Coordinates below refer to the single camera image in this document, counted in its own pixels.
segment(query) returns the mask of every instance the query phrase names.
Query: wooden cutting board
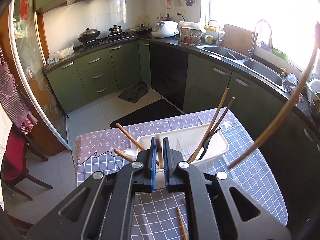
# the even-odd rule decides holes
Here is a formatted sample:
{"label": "wooden cutting board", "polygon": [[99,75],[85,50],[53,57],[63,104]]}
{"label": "wooden cutting board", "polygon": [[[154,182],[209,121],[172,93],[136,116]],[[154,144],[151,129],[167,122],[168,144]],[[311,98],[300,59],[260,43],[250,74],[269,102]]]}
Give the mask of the wooden cutting board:
{"label": "wooden cutting board", "polygon": [[251,45],[252,31],[229,24],[225,24],[223,30],[225,34],[221,38],[223,40],[221,45],[247,56]]}

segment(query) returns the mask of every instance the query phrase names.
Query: double sink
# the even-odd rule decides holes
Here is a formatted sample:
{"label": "double sink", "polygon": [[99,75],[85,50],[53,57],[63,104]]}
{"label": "double sink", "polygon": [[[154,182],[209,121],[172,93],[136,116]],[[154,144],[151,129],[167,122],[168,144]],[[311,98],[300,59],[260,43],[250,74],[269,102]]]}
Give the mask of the double sink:
{"label": "double sink", "polygon": [[237,64],[239,64],[247,69],[250,69],[251,71],[253,71],[256,74],[263,77],[264,79],[273,83],[275,86],[277,86],[283,92],[287,91],[286,87],[283,84],[283,79],[282,79],[281,75],[279,75],[274,70],[268,68],[267,66],[255,61],[255,60],[247,59],[246,56],[244,56],[238,52],[235,52],[231,49],[226,49],[224,47],[217,47],[214,45],[203,45],[203,46],[196,46],[196,48],[211,52],[211,53],[216,54],[220,57],[224,57],[224,58],[227,58],[233,62],[236,62]]}

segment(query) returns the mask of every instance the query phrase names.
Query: white rice cooker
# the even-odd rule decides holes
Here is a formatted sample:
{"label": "white rice cooker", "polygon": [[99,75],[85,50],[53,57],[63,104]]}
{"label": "white rice cooker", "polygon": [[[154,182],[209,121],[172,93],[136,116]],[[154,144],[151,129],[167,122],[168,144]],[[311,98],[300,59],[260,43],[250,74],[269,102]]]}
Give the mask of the white rice cooker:
{"label": "white rice cooker", "polygon": [[157,22],[151,31],[152,36],[157,38],[167,38],[179,34],[178,23],[172,21]]}

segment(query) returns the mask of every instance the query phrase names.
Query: faucet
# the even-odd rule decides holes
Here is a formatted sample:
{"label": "faucet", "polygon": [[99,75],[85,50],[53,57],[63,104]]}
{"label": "faucet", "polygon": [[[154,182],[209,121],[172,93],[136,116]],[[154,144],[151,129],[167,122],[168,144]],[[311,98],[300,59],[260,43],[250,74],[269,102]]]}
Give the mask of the faucet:
{"label": "faucet", "polygon": [[216,21],[216,20],[210,20],[208,21],[208,25],[210,22],[216,22],[219,26],[219,30],[218,30],[218,38],[216,39],[216,46],[219,47],[219,42],[220,42],[220,39],[219,39],[219,36],[220,36],[220,24]]}
{"label": "faucet", "polygon": [[259,22],[266,22],[269,26],[269,30],[270,30],[270,36],[269,36],[269,44],[268,44],[268,47],[269,48],[273,48],[273,45],[272,45],[272,38],[271,38],[271,35],[272,35],[272,31],[271,31],[271,26],[270,24],[266,21],[266,20],[258,20],[257,23],[256,23],[256,26],[254,28],[254,31],[252,33],[252,38],[251,38],[251,45],[250,45],[250,48],[248,50],[249,54],[247,56],[248,59],[251,59],[252,58],[252,54],[253,54],[253,51],[254,51],[254,47],[256,45],[256,42],[257,42],[257,37],[256,37],[256,32],[257,32],[257,26],[258,26],[258,23]]}

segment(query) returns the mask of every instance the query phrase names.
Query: window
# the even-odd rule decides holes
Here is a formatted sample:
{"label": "window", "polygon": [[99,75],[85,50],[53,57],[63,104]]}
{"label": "window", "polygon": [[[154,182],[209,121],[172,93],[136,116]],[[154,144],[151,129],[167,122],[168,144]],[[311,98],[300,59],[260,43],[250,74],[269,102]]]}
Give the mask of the window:
{"label": "window", "polygon": [[[314,45],[314,26],[320,16],[317,0],[209,0],[209,19],[253,31],[264,19],[272,28],[273,47],[286,53],[291,62],[305,69]],[[268,44],[269,28],[260,23],[257,44]]]}

